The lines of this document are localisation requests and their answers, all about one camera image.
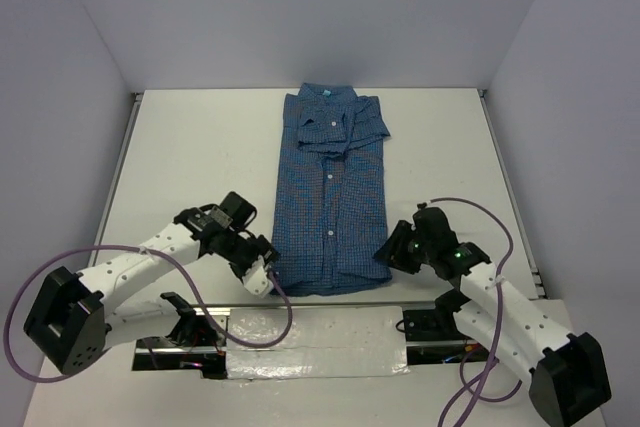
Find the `blue checked long sleeve shirt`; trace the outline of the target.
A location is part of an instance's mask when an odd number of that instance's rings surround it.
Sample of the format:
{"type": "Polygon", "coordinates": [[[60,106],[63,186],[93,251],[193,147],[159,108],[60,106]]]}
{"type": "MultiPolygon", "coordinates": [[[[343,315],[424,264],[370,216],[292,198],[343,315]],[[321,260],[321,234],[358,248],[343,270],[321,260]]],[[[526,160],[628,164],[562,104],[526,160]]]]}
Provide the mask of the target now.
{"type": "Polygon", "coordinates": [[[289,297],[376,289],[392,274],[375,260],[388,238],[378,97],[304,83],[284,100],[272,243],[289,297]]]}

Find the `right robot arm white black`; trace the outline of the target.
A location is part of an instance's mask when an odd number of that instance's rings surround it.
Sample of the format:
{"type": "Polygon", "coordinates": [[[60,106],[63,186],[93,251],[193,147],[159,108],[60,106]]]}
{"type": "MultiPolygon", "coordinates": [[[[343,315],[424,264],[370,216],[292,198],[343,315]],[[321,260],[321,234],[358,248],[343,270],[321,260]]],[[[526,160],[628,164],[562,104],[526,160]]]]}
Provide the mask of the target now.
{"type": "Polygon", "coordinates": [[[549,426],[573,426],[612,397],[600,343],[554,321],[502,274],[503,265],[462,242],[435,202],[418,205],[412,221],[396,224],[374,255],[396,270],[431,267],[451,285],[429,310],[403,315],[408,341],[472,340],[519,380],[549,426]]]}

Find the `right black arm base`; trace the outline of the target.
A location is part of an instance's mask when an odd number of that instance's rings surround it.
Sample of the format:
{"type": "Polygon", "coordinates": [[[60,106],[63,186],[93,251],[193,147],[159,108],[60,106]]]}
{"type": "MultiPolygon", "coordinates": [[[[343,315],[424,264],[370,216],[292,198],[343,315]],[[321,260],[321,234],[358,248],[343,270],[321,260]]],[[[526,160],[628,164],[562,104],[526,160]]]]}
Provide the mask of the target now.
{"type": "Polygon", "coordinates": [[[395,328],[405,338],[410,366],[458,363],[469,342],[452,317],[435,308],[404,310],[395,328]]]}

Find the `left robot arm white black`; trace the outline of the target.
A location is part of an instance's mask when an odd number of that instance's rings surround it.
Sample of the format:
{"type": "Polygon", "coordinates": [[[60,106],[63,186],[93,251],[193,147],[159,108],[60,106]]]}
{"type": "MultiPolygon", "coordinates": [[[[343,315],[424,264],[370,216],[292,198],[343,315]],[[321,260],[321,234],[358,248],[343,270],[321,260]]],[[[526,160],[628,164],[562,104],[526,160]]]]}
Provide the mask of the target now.
{"type": "Polygon", "coordinates": [[[184,345],[207,326],[231,334],[205,310],[201,294],[189,303],[175,292],[129,309],[124,303],[176,270],[205,256],[224,259],[252,295],[278,289],[273,264],[280,255],[264,236],[248,231],[256,208],[235,192],[221,204],[181,211],[139,246],[113,246],[116,257],[77,273],[58,265],[43,280],[24,324],[25,334],[64,376],[76,375],[111,347],[161,335],[184,345]]]}

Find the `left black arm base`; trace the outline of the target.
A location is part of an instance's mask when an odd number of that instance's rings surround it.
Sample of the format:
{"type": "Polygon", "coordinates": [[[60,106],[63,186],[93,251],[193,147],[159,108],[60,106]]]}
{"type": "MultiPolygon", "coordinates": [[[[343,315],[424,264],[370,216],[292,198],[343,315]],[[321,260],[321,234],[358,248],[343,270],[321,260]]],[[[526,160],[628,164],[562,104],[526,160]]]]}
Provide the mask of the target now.
{"type": "Polygon", "coordinates": [[[172,306],[178,320],[168,334],[136,341],[132,370],[197,371],[205,379],[226,379],[225,337],[177,293],[162,293],[160,298],[172,306]]]}

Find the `silver tape sheet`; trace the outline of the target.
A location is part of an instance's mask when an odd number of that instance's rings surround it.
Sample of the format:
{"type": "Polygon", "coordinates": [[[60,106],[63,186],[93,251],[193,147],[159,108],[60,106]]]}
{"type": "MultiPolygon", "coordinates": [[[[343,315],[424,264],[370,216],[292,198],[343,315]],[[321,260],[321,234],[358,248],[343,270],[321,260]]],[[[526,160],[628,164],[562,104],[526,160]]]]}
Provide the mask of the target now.
{"type": "Polygon", "coordinates": [[[287,337],[267,349],[227,343],[227,377],[234,380],[386,377],[409,372],[402,309],[296,309],[287,337]]]}

